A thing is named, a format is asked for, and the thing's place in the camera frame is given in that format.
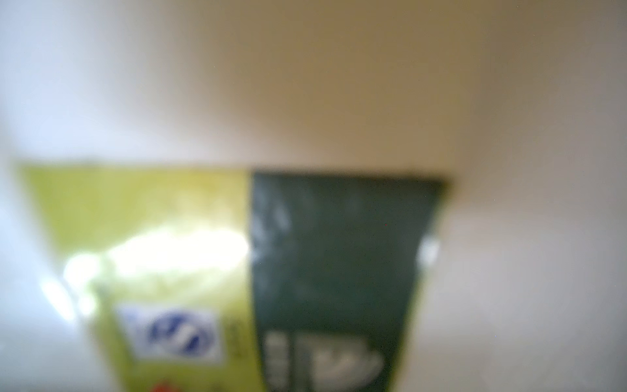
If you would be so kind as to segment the cream dispenser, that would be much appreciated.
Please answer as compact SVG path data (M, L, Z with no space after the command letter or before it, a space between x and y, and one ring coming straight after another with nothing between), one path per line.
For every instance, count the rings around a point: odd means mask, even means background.
M401 391L626 388L623 1L4 1L1 388L113 391L22 161L452 182Z

